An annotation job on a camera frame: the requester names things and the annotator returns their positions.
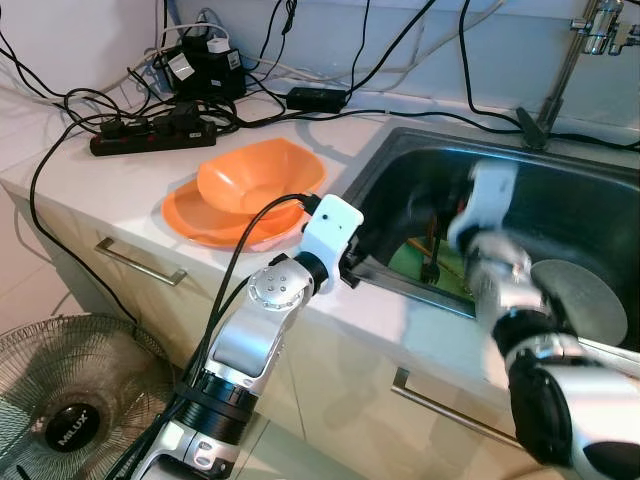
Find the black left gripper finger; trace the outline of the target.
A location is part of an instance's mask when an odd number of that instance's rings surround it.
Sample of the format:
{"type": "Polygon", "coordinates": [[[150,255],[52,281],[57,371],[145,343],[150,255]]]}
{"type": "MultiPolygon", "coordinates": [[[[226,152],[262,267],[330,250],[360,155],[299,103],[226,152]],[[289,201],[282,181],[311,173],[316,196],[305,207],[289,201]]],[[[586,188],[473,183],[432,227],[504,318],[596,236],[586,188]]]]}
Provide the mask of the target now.
{"type": "Polygon", "coordinates": [[[381,247],[381,228],[376,215],[367,214],[352,238],[353,259],[376,259],[381,247]]]}

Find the orange bowl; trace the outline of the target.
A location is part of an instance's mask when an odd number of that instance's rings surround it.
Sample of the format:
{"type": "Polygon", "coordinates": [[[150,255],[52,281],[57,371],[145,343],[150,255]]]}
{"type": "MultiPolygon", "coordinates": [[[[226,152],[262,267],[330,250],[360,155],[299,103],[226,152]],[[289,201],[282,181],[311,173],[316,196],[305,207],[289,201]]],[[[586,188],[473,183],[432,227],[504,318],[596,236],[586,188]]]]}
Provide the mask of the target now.
{"type": "Polygon", "coordinates": [[[314,152],[274,138],[200,165],[196,186],[216,210],[252,214],[280,196],[314,192],[325,178],[325,166],[314,152]]]}

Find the beige kitchen cabinet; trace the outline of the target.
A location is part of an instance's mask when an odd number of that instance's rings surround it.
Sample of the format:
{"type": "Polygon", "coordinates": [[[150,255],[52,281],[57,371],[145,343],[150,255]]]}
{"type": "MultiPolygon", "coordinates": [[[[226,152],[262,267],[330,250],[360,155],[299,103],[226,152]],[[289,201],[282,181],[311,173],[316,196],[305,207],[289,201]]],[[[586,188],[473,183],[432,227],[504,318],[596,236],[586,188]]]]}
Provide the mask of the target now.
{"type": "MultiPolygon", "coordinates": [[[[186,357],[209,315],[229,260],[174,236],[155,201],[125,202],[111,224],[46,195],[36,201],[46,228],[131,302],[166,347],[186,357]],[[177,287],[93,251],[104,237],[113,250],[165,274],[187,270],[177,287]]],[[[342,287],[308,305],[285,338],[282,369],[260,410],[311,447],[369,480],[562,480],[524,451],[486,439],[390,390],[397,367],[408,387],[495,429],[515,435],[506,374],[492,340],[460,317],[376,285],[342,287]]]]}

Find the metal kitchen faucet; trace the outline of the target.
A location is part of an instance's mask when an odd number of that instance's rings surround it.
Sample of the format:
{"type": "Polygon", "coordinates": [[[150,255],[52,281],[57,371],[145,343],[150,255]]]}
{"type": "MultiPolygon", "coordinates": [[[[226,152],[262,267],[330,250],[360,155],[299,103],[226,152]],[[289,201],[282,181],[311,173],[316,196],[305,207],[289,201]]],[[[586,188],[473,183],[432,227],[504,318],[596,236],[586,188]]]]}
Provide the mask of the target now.
{"type": "Polygon", "coordinates": [[[581,56],[617,56],[626,47],[639,45],[640,24],[622,18],[628,4],[628,0],[586,0],[582,12],[570,20],[570,42],[538,114],[532,115],[524,108],[516,110],[526,147],[543,151],[549,141],[558,136],[553,132],[553,125],[581,56]]]}

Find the green plate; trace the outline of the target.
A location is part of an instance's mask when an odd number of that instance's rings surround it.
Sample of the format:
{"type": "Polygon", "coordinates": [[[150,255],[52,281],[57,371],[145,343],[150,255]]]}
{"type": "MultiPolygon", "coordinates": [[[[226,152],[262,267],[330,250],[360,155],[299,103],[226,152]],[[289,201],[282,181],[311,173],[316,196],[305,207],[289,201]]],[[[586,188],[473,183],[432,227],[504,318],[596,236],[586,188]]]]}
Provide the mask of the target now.
{"type": "Polygon", "coordinates": [[[474,300],[470,288],[465,284],[465,273],[463,273],[463,260],[456,251],[452,250],[447,243],[439,243],[442,252],[438,253],[438,264],[440,268],[440,278],[434,284],[426,284],[420,279],[420,268],[422,265],[422,237],[411,237],[398,248],[389,262],[390,270],[402,276],[406,276],[411,282],[417,285],[424,285],[435,289],[435,291],[452,294],[461,300],[474,300]]]}

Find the small black adapter box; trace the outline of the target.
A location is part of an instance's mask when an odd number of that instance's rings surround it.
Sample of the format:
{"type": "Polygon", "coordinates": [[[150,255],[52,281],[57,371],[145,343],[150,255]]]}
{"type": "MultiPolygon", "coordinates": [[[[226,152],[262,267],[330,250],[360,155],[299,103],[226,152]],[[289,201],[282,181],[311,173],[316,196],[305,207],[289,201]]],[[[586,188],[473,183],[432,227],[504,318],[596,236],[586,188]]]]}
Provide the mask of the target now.
{"type": "Polygon", "coordinates": [[[349,101],[346,90],[332,88],[293,87],[285,93],[285,106],[300,113],[332,113],[342,111],[349,101]]]}

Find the stainless steel sink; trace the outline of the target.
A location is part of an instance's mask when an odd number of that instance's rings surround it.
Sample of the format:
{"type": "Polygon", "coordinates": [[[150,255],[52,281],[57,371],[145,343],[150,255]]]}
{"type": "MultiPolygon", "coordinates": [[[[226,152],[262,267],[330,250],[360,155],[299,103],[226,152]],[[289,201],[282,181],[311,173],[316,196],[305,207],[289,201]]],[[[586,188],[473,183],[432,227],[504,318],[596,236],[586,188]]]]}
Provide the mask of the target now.
{"type": "Polygon", "coordinates": [[[440,221],[436,237],[439,243],[447,243],[449,221],[460,212],[470,191],[470,172],[476,163],[486,160],[518,166],[515,197],[504,227],[530,253],[532,261],[573,262],[598,275],[620,298],[628,319],[626,339],[618,346],[605,346],[580,338],[582,346],[600,361],[637,374],[639,174],[625,166],[535,154],[524,148],[408,127],[390,129],[344,195],[364,216],[378,216],[381,228],[378,257],[365,259],[360,284],[379,285],[456,316],[474,316],[475,300],[461,300],[417,285],[390,270],[389,262],[408,238],[425,237],[433,209],[440,221]]]}

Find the white bowl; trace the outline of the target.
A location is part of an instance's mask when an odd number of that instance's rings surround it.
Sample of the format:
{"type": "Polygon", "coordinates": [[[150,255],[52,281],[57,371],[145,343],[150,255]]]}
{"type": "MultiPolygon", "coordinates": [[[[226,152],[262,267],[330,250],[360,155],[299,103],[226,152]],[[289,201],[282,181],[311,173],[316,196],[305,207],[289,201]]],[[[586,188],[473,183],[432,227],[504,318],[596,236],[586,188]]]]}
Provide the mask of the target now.
{"type": "Polygon", "coordinates": [[[580,337],[618,346],[628,334],[620,298],[598,275],[573,262],[544,259],[532,265],[532,276],[563,305],[564,316],[580,337]]]}

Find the black power adapter white label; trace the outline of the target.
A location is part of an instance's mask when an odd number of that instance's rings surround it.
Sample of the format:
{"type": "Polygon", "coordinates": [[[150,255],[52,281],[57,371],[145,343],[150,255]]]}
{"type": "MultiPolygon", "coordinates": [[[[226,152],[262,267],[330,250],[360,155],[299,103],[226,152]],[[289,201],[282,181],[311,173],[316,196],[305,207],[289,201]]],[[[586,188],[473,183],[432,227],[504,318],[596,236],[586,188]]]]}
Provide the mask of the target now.
{"type": "Polygon", "coordinates": [[[184,35],[161,52],[160,72],[178,99],[237,100],[246,95],[246,69],[230,40],[184,35]]]}

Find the black power strip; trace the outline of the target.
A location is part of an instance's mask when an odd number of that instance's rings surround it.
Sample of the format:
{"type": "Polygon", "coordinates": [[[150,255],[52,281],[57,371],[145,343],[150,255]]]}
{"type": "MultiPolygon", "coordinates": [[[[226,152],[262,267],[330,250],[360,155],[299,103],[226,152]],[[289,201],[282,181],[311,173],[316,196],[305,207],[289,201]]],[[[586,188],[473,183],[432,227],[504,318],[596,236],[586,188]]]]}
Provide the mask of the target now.
{"type": "Polygon", "coordinates": [[[146,154],[146,152],[214,146],[218,129],[197,115],[165,115],[148,122],[109,120],[90,140],[95,156],[146,154]]]}

